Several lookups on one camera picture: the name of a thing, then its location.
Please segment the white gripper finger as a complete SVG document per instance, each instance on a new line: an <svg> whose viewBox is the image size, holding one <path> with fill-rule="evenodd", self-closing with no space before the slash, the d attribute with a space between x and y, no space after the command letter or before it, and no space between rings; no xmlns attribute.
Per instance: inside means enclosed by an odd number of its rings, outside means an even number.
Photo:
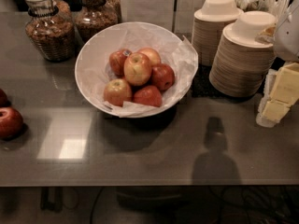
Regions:
<svg viewBox="0 0 299 224"><path fill-rule="evenodd" d="M275 126L275 122L269 120L266 116L263 115L263 111L265 109L266 103L269 98L270 91L272 90L275 79L277 76L277 71L274 69L270 69L265 77L264 86L263 86L263 98L261 99L258 106L258 114L256 116L256 123L265 128L273 128Z"/></svg>

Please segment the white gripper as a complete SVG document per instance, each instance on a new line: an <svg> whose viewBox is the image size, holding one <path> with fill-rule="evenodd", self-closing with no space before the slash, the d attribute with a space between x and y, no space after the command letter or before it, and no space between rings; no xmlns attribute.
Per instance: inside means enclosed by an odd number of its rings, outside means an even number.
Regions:
<svg viewBox="0 0 299 224"><path fill-rule="evenodd" d="M286 62L299 62L299 0L293 0L277 22L275 54ZM287 63L276 72L262 117L279 123L299 100L299 63Z"/></svg>

